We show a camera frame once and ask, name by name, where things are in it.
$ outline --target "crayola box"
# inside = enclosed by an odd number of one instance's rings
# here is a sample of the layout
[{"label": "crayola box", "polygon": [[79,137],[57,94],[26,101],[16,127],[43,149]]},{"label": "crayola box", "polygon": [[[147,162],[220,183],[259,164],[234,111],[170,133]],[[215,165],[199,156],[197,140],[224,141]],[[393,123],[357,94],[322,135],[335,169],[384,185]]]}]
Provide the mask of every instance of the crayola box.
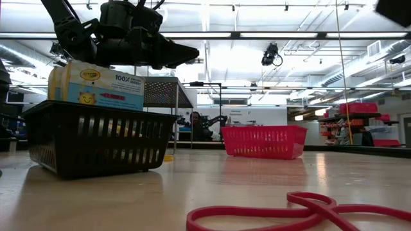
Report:
[{"label": "crayola box", "polygon": [[63,67],[54,67],[49,75],[47,99],[61,100],[61,82]]},{"label": "crayola box", "polygon": [[129,110],[143,110],[144,78],[79,61],[63,70],[62,100]]}]

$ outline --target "wooden table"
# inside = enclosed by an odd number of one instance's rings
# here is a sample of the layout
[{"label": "wooden table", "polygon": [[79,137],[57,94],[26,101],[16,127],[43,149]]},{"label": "wooden table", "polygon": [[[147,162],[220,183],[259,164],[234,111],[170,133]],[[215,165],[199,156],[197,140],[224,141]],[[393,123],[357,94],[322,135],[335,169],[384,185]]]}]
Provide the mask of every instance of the wooden table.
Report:
[{"label": "wooden table", "polygon": [[[306,152],[296,160],[228,157],[220,150],[178,150],[148,173],[64,181],[27,152],[0,153],[0,230],[185,230],[198,207],[285,208],[286,193],[309,191],[339,203],[411,210],[411,160]],[[372,214],[344,215],[360,230],[411,230],[411,223]],[[291,219],[218,216],[198,222],[219,230]],[[323,222],[312,230],[339,230]]]}]

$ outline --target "door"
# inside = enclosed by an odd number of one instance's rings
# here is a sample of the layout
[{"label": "door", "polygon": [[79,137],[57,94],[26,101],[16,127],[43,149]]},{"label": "door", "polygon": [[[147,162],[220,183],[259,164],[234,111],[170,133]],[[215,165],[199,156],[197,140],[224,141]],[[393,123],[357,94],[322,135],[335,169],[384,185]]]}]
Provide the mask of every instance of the door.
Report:
[{"label": "door", "polygon": [[411,117],[404,118],[405,144],[411,148]]}]

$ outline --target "black plastic basket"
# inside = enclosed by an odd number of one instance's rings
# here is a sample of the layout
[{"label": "black plastic basket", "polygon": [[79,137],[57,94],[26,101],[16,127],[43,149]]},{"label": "black plastic basket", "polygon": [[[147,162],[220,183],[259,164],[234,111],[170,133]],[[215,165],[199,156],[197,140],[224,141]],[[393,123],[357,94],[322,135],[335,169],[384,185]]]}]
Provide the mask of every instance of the black plastic basket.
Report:
[{"label": "black plastic basket", "polygon": [[177,116],[44,101],[27,110],[30,158],[63,178],[160,167]]}]

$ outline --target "red elastic cord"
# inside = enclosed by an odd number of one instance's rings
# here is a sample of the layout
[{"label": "red elastic cord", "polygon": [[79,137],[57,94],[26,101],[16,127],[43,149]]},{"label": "red elastic cord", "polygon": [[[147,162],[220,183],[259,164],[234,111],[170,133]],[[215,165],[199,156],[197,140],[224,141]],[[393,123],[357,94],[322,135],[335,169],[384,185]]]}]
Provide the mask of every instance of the red elastic cord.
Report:
[{"label": "red elastic cord", "polygon": [[318,225],[324,219],[332,221],[342,230],[357,231],[358,229],[355,226],[338,215],[338,213],[346,212],[372,212],[411,221],[411,213],[409,212],[376,205],[337,205],[333,198],[310,192],[289,192],[287,194],[287,200],[289,202],[305,206],[307,209],[259,209],[231,206],[204,207],[193,210],[187,215],[187,230],[215,231],[209,228],[201,227],[195,223],[195,220],[203,217],[218,215],[264,218],[305,218],[289,224],[255,228],[247,231],[305,230]]}]

